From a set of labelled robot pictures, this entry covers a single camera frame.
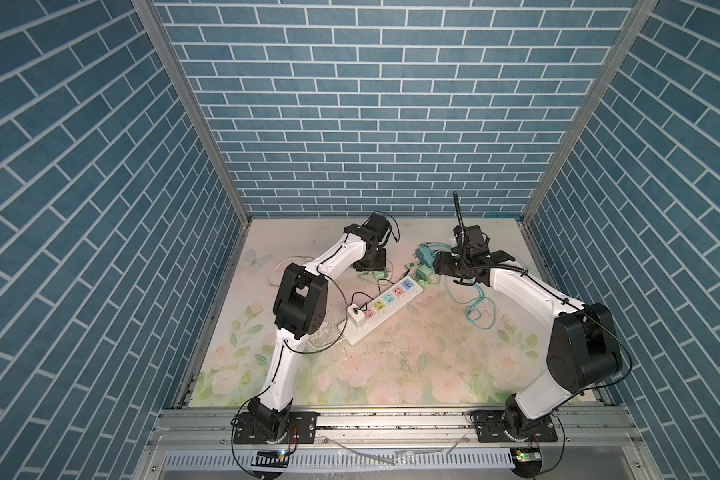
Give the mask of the white power strip colourful sockets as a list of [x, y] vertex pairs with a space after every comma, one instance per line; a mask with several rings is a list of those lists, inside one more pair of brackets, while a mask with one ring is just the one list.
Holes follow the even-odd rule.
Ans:
[[424, 292], [423, 287], [412, 277], [403, 279], [365, 304], [358, 305], [366, 311], [366, 320], [357, 328], [349, 318], [344, 328], [344, 338], [350, 345], [356, 345], [382, 323], [401, 312], [408, 304]]

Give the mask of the white USB charger adapter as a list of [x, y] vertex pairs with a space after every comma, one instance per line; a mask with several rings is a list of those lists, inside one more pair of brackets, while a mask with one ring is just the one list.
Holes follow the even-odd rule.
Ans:
[[349, 318], [353, 321], [357, 328], [359, 328], [366, 320], [366, 311], [356, 304], [351, 304], [347, 311]]

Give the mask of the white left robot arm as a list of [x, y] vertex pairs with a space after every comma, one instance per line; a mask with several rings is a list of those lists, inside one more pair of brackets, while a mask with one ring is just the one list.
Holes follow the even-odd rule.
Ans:
[[343, 228], [338, 240], [304, 265], [285, 267], [272, 311], [276, 327], [273, 356], [261, 392], [241, 405], [265, 443], [276, 443], [294, 432], [290, 412], [298, 361], [311, 353], [304, 345], [327, 316], [328, 296], [347, 269], [380, 271], [386, 267], [386, 245], [401, 240], [399, 223], [386, 212], [374, 211], [361, 223]]

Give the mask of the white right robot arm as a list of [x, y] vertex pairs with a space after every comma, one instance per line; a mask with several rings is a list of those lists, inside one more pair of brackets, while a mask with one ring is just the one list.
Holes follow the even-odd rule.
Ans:
[[479, 226], [465, 225], [457, 194], [453, 202], [455, 245], [435, 255], [435, 273], [459, 285], [484, 285], [508, 296], [549, 334], [541, 373], [505, 401], [502, 416], [509, 438], [528, 441], [549, 425], [555, 409], [620, 372], [631, 356], [605, 305], [574, 299], [534, 277], [510, 254], [491, 250]]

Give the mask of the light green charger with prongs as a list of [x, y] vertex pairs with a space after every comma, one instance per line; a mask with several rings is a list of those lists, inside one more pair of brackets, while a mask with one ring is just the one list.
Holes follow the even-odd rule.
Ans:
[[389, 272], [387, 270], [366, 271], [360, 273], [359, 278], [370, 282], [375, 282], [377, 280], [388, 279]]

